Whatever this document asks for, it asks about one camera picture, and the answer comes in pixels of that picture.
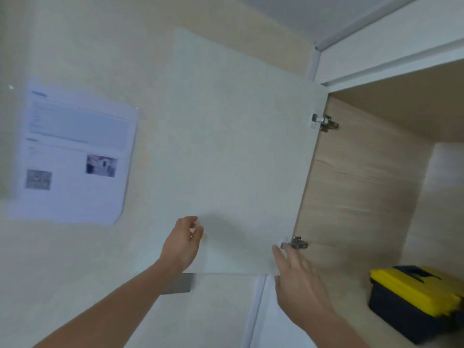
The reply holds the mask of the person's right forearm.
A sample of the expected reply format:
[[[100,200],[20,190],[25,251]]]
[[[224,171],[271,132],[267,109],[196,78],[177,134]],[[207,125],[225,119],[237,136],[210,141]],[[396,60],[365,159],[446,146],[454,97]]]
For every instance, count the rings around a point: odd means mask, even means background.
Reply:
[[[370,348],[348,322],[334,312],[309,316],[303,330],[317,348]]]

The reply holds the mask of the white cabinet door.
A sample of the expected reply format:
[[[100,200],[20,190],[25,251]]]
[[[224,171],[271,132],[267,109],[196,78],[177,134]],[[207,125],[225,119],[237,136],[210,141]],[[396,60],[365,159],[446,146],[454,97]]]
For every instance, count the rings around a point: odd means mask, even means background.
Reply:
[[[328,89],[183,30],[173,36],[168,211],[205,228],[193,271],[274,274],[293,234]]]
[[[279,307],[271,275],[256,280],[242,348],[317,348]]]
[[[160,296],[125,348],[250,348],[266,275],[197,275]]]

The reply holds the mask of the person's right hand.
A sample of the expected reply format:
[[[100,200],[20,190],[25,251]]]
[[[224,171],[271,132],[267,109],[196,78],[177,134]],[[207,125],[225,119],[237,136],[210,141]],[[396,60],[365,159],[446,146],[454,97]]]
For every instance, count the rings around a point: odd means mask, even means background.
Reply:
[[[321,312],[336,313],[312,264],[311,273],[292,270],[284,275],[276,275],[275,291],[282,311],[301,329],[311,315]]]

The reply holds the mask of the person's left forearm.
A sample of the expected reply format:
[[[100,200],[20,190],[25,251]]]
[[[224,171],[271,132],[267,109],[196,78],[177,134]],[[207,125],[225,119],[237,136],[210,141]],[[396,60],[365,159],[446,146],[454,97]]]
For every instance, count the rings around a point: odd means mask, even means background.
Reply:
[[[124,348],[182,269],[159,259],[32,348]]]

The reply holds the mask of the wooden wall cabinet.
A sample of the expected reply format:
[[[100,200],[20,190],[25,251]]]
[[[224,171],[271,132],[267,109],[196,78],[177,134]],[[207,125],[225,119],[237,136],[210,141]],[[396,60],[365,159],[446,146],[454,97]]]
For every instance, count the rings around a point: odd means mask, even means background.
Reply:
[[[295,234],[372,348],[418,348],[368,309],[368,271],[464,280],[464,0],[390,0],[314,43],[329,89]]]

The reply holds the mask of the person's left hand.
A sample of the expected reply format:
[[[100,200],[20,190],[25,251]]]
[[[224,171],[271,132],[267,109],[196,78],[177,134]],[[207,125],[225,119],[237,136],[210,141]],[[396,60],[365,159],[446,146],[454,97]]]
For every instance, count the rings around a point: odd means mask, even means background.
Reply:
[[[200,225],[197,216],[182,217],[165,240],[157,263],[168,278],[181,274],[195,260],[200,246],[191,244],[190,237],[197,225]]]

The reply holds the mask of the metal door hinge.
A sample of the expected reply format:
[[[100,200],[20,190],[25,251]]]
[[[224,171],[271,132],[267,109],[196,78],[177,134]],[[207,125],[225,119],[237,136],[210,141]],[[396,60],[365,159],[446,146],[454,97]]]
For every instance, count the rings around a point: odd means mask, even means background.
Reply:
[[[285,238],[285,240],[282,241],[280,249],[283,250],[285,245],[289,245],[296,250],[304,250],[307,249],[310,244],[303,240],[300,236],[292,236],[291,238]]]
[[[338,130],[339,124],[334,122],[330,116],[318,115],[314,113],[311,117],[311,124],[318,126],[320,132],[327,133],[330,130]]]

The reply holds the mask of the yellow and black toolbox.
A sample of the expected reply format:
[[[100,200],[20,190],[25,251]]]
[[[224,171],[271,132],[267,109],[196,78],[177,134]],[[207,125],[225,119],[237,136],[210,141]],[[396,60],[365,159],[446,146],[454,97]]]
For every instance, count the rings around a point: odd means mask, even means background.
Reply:
[[[414,345],[464,331],[464,280],[432,267],[369,272],[368,307]]]

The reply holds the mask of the white lower cabinet door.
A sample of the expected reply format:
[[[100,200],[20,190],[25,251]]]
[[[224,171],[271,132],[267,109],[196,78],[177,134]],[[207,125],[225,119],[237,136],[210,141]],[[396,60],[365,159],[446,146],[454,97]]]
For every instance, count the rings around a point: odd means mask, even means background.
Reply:
[[[160,296],[125,348],[250,348],[266,275],[197,275]]]
[[[242,348],[317,348],[279,307],[271,275],[256,280]]]

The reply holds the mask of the printed paper notice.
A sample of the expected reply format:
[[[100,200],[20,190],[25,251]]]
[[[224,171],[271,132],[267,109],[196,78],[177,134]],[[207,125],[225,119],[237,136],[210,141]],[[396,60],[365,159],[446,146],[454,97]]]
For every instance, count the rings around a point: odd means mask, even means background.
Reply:
[[[30,82],[9,218],[113,225],[123,211],[138,117],[124,103]]]

